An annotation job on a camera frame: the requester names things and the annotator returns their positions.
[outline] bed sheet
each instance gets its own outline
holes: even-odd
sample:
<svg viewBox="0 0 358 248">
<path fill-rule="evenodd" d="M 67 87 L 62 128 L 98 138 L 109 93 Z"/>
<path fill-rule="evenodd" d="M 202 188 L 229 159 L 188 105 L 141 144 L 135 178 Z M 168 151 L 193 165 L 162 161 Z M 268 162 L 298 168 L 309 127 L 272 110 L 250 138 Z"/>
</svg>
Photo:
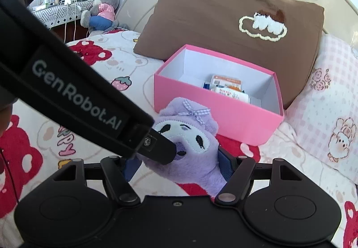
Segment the bed sheet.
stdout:
<svg viewBox="0 0 358 248">
<path fill-rule="evenodd" d="M 131 31 L 114 31 L 75 41 L 68 46 L 82 53 L 83 60 L 98 71 L 108 82 L 152 116 L 153 75 L 162 61 L 134 54 L 133 47 L 139 37 Z M 339 204 L 342 221 L 333 243 L 339 248 L 357 246 L 358 204 L 356 186 L 339 172 L 305 152 L 295 143 L 294 131 L 282 123 L 270 140 L 260 147 L 247 146 L 218 136 L 221 145 L 234 155 L 247 155 L 258 162 L 271 163 L 282 157 L 306 174 L 330 194 Z M 15 248 L 21 237 L 13 220 L 16 196 L 23 198 L 58 168 L 74 158 L 86 163 L 100 161 L 110 152 L 59 126 L 23 102 L 14 105 L 10 126 L 0 139 L 4 156 L 11 166 L 15 191 L 7 169 L 0 174 L 0 247 Z M 130 184 L 141 199 L 145 195 L 186 196 L 205 194 L 196 185 L 177 185 L 161 178 L 142 165 Z M 268 185 L 257 181 L 254 190 Z M 101 182 L 90 181 L 88 186 L 104 193 Z"/>
</svg>

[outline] bed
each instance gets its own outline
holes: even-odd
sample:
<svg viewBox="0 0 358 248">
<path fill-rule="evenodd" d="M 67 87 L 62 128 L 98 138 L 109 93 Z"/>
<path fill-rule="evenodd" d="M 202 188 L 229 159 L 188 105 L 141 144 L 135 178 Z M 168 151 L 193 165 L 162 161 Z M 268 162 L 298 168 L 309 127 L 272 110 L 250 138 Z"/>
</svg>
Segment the bed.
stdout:
<svg viewBox="0 0 358 248">
<path fill-rule="evenodd" d="M 358 30 L 358 12 L 350 1 L 304 1 L 315 2 L 325 7 L 324 31 L 350 43 Z M 86 62 L 118 91 L 122 91 L 153 117 L 157 115 L 153 108 L 153 75 L 163 61 L 137 55 L 133 52 L 133 47 L 153 13 L 156 2 L 157 0 L 123 1 L 116 18 L 133 31 L 118 29 L 68 44 L 75 52 L 83 47 L 91 48 L 93 59 Z M 332 242 L 339 248 L 357 246 L 356 185 L 300 148 L 295 141 L 295 132 L 289 124 L 283 122 L 269 141 L 259 147 L 241 143 L 232 146 L 225 139 L 218 139 L 224 148 L 235 149 L 237 155 L 244 154 L 259 162 L 270 163 L 276 157 L 289 161 L 339 204 L 342 220 Z M 14 176 L 14 184 L 6 173 L 0 175 L 0 199 L 3 205 L 0 209 L 0 246 L 6 248 L 18 247 L 22 242 L 13 221 L 16 197 L 24 197 L 71 159 L 83 158 L 86 163 L 92 163 L 111 155 L 110 152 L 52 122 L 21 101 L 15 103 L 10 126 L 0 139 L 0 143 L 7 146 L 8 149 L 4 149 L 6 159 L 10 163 L 13 162 L 18 171 L 18 176 Z M 161 178 L 144 165 L 139 168 L 130 184 L 141 199 L 145 195 L 182 196 L 204 193 L 198 186 L 177 185 Z M 104 192 L 100 182 L 93 181 L 88 185 Z M 253 191 L 267 185 L 267 181 L 255 182 Z"/>
</svg>

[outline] embroidered cloud design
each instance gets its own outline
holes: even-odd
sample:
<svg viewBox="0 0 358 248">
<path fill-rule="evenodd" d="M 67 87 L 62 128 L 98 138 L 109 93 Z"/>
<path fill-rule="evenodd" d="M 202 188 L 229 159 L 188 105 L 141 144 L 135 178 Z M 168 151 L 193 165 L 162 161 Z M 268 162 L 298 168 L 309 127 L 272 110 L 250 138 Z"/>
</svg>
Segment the embroidered cloud design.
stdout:
<svg viewBox="0 0 358 248">
<path fill-rule="evenodd" d="M 263 36 L 260 33 L 253 34 L 247 29 L 243 29 L 242 25 L 244 20 L 252 20 L 254 23 L 252 24 L 253 29 L 259 28 L 260 31 L 267 29 L 269 33 L 277 35 L 277 37 L 273 38 L 270 36 Z M 244 16 L 239 20 L 239 29 L 241 32 L 246 33 L 252 38 L 260 38 L 262 40 L 277 42 L 287 34 L 287 28 L 284 23 L 274 20 L 268 13 L 255 13 L 253 17 Z"/>
</svg>

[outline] plush toy blue pants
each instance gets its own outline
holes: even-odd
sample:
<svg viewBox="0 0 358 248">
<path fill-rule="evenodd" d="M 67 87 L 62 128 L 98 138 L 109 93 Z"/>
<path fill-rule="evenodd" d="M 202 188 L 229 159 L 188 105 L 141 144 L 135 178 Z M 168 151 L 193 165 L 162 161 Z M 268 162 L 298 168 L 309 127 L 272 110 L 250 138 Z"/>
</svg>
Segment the plush toy blue pants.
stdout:
<svg viewBox="0 0 358 248">
<path fill-rule="evenodd" d="M 101 16 L 92 16 L 89 18 L 89 26 L 94 30 L 104 31 L 112 25 L 112 21 Z"/>
</svg>

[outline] purple gingham bow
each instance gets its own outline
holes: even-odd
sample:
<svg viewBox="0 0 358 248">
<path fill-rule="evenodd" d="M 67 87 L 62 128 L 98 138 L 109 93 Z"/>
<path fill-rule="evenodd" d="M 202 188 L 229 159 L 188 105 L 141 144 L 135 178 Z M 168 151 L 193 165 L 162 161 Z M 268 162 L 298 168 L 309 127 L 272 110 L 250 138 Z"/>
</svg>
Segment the purple gingham bow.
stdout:
<svg viewBox="0 0 358 248">
<path fill-rule="evenodd" d="M 183 101 L 183 105 L 184 107 L 188 110 L 186 112 L 183 113 L 179 113 L 179 116 L 194 116 L 194 118 L 202 125 L 205 124 L 205 122 L 201 119 L 200 116 L 203 115 L 209 115 L 210 114 L 210 109 L 204 109 L 204 110 L 198 110 L 198 111 L 194 111 L 193 108 L 191 107 L 191 105 L 189 104 L 189 102 L 187 100 Z"/>
</svg>

